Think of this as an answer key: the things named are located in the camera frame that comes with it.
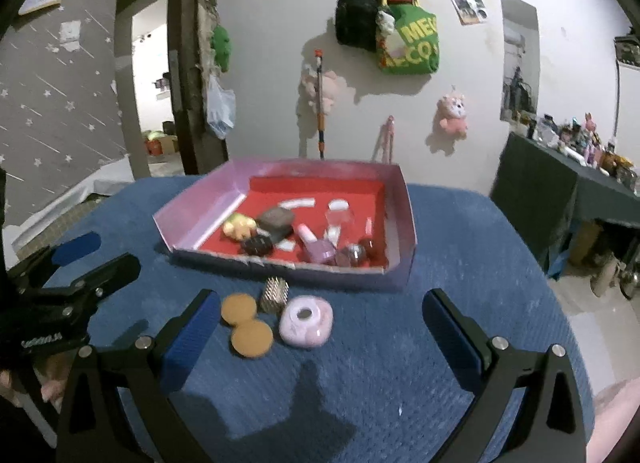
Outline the orange round cap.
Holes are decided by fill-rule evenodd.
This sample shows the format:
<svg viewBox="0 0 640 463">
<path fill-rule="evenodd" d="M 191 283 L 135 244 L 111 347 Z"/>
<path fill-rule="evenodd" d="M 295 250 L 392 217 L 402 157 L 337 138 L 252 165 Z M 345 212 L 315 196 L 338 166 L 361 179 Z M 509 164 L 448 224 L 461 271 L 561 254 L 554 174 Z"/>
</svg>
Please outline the orange round cap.
<svg viewBox="0 0 640 463">
<path fill-rule="evenodd" d="M 240 356 L 256 359 L 265 356 L 273 344 L 273 331 L 262 320 L 253 319 L 237 325 L 231 333 L 231 346 Z"/>
<path fill-rule="evenodd" d="M 233 293 L 228 295 L 221 303 L 221 319 L 229 327 L 253 320 L 257 315 L 257 303 L 255 298 L 245 293 Z"/>
</svg>

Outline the green yellow turtle toy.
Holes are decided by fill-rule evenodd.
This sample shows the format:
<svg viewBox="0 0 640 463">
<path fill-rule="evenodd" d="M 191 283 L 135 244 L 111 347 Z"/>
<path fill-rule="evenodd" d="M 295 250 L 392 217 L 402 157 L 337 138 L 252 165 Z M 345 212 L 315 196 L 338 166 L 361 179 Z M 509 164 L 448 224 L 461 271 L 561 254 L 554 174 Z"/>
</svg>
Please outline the green yellow turtle toy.
<svg viewBox="0 0 640 463">
<path fill-rule="evenodd" d="M 222 225 L 222 234 L 231 241 L 243 242 L 251 238 L 257 229 L 253 218 L 234 212 Z"/>
</svg>

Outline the gold ribbed cylinder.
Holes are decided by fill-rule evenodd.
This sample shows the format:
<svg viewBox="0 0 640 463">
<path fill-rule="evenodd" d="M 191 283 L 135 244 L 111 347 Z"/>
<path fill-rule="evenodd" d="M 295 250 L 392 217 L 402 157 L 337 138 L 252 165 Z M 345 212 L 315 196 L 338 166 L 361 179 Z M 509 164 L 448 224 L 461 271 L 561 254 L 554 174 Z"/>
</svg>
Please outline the gold ribbed cylinder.
<svg viewBox="0 0 640 463">
<path fill-rule="evenodd" d="M 260 310 L 270 315 L 280 315 L 286 305 L 288 305 L 288 282 L 279 277 L 268 278 L 260 294 Z"/>
</svg>

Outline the brown earbud case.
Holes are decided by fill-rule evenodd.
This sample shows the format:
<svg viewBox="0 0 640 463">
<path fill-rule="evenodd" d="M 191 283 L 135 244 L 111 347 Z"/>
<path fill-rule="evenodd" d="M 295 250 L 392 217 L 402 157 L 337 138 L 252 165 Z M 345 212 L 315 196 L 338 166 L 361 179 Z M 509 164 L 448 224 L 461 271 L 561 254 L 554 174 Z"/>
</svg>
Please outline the brown earbud case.
<svg viewBox="0 0 640 463">
<path fill-rule="evenodd" d="M 268 233 L 270 237 L 279 240 L 287 238 L 293 233 L 295 214 L 291 209 L 273 206 L 256 217 L 257 227 Z"/>
</svg>

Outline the lilac round case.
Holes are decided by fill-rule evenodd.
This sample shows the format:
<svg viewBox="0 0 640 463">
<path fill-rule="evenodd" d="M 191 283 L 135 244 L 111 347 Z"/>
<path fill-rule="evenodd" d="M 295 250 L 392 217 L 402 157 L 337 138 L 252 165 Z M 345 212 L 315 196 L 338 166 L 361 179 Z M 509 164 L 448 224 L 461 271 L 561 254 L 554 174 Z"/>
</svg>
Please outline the lilac round case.
<svg viewBox="0 0 640 463">
<path fill-rule="evenodd" d="M 317 296 L 297 296 L 288 302 L 280 316 L 279 334 L 293 347 L 311 349 L 324 345 L 334 321 L 329 301 Z"/>
</svg>

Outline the purple nail polish bottle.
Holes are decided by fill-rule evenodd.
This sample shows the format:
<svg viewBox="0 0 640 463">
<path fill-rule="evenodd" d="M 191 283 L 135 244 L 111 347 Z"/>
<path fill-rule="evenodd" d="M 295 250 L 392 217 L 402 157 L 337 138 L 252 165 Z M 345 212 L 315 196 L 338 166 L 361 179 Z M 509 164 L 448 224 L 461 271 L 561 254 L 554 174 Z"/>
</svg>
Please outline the purple nail polish bottle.
<svg viewBox="0 0 640 463">
<path fill-rule="evenodd" d="M 327 239 L 318 239 L 306 224 L 299 223 L 296 232 L 306 257 L 309 261 L 316 265 L 329 265 L 334 263 L 337 253 L 336 247 Z"/>
</svg>

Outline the dark red capped bottle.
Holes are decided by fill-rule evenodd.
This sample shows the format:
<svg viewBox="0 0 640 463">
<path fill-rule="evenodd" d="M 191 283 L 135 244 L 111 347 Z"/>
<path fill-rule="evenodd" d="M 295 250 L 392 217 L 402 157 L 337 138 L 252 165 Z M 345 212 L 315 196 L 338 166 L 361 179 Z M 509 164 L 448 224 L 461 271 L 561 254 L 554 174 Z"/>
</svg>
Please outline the dark red capped bottle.
<svg viewBox="0 0 640 463">
<path fill-rule="evenodd" d="M 355 243 L 348 243 L 335 256 L 338 267 L 356 268 L 378 259 L 378 248 L 371 237 L 364 237 Z"/>
</svg>

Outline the blue plastic bag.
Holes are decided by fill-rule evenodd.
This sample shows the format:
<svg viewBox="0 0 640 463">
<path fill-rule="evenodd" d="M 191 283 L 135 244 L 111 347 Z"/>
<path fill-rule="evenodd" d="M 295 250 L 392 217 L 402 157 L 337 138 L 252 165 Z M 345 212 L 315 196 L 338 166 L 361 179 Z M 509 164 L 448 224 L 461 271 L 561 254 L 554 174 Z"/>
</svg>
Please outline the blue plastic bag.
<svg viewBox="0 0 640 463">
<path fill-rule="evenodd" d="M 226 140 L 235 126 L 236 97 L 231 89 L 224 89 L 215 74 L 210 74 L 206 90 L 206 123 L 220 140 Z"/>
</svg>

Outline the dark green covered side table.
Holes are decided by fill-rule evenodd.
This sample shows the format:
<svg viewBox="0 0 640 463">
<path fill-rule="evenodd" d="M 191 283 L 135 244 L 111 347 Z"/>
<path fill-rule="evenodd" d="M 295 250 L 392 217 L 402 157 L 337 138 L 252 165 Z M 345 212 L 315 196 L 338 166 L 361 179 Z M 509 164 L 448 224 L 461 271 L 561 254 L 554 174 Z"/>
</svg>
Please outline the dark green covered side table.
<svg viewBox="0 0 640 463">
<path fill-rule="evenodd" d="M 639 243 L 639 197 L 634 192 L 515 132 L 500 154 L 490 199 L 549 278 L 559 278 L 585 222 L 614 229 L 617 252 L 628 254 Z"/>
</svg>

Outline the orange striped stick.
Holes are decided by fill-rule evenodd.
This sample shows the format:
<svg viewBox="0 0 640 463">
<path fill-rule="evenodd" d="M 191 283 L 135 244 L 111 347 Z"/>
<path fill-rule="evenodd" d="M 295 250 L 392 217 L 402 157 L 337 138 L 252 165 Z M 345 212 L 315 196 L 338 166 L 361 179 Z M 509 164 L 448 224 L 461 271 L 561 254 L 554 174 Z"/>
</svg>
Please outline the orange striped stick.
<svg viewBox="0 0 640 463">
<path fill-rule="evenodd" d="M 321 49 L 314 50 L 316 59 L 316 108 L 317 108 L 317 129 L 318 129 L 318 151 L 320 160 L 324 160 L 326 152 L 326 116 L 323 108 L 323 52 Z"/>
</svg>

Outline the pink bear plush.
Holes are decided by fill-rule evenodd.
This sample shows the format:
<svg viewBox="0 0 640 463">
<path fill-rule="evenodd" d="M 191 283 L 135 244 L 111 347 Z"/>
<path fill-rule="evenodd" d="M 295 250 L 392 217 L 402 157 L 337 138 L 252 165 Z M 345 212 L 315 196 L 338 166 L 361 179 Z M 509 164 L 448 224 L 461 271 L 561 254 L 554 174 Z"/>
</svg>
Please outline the pink bear plush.
<svg viewBox="0 0 640 463">
<path fill-rule="evenodd" d="M 464 96 L 451 90 L 437 102 L 437 128 L 454 139 L 465 139 L 468 133 Z"/>
</svg>

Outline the green tote bag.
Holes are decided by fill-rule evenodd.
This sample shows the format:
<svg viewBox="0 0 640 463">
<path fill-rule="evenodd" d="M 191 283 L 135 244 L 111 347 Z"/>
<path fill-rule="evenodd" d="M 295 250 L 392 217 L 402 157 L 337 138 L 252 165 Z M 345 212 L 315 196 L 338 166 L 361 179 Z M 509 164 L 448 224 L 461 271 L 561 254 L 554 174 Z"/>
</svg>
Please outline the green tote bag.
<svg viewBox="0 0 640 463">
<path fill-rule="evenodd" d="M 432 75 L 439 69 L 436 15 L 418 4 L 382 5 L 376 16 L 378 67 L 386 74 Z"/>
</svg>

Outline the pale pink plush on wall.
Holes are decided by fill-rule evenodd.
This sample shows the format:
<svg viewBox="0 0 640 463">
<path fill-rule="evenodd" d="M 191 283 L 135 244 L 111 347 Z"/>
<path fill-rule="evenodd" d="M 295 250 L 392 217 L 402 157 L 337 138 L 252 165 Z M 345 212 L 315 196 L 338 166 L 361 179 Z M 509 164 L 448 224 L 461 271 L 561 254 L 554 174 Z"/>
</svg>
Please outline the pale pink plush on wall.
<svg viewBox="0 0 640 463">
<path fill-rule="evenodd" d="M 346 88 L 346 82 L 343 77 L 329 71 L 322 74 L 319 84 L 316 73 L 306 72 L 300 79 L 300 87 L 312 113 L 318 112 L 318 101 L 321 101 L 323 114 L 329 115 L 338 96 Z"/>
</svg>

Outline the pink scissors on wall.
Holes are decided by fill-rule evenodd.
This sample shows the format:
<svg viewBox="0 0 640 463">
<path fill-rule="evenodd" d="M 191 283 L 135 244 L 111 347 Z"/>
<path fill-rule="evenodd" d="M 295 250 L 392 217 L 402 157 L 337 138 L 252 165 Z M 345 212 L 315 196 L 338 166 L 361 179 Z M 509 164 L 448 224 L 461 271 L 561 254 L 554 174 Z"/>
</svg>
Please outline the pink scissors on wall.
<svg viewBox="0 0 640 463">
<path fill-rule="evenodd" d="M 390 115 L 380 127 L 378 141 L 374 147 L 373 160 L 384 164 L 394 163 L 395 117 Z"/>
</svg>

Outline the wall mirror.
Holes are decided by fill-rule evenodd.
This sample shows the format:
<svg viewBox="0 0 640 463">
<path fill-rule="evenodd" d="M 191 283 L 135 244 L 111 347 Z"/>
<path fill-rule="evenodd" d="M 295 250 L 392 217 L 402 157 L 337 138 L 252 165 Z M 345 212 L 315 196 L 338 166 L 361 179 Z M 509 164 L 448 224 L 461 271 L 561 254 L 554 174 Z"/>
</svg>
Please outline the wall mirror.
<svg viewBox="0 0 640 463">
<path fill-rule="evenodd" d="M 537 112 L 540 47 L 537 10 L 521 0 L 501 0 L 503 83 L 500 119 L 516 121 Z"/>
</svg>

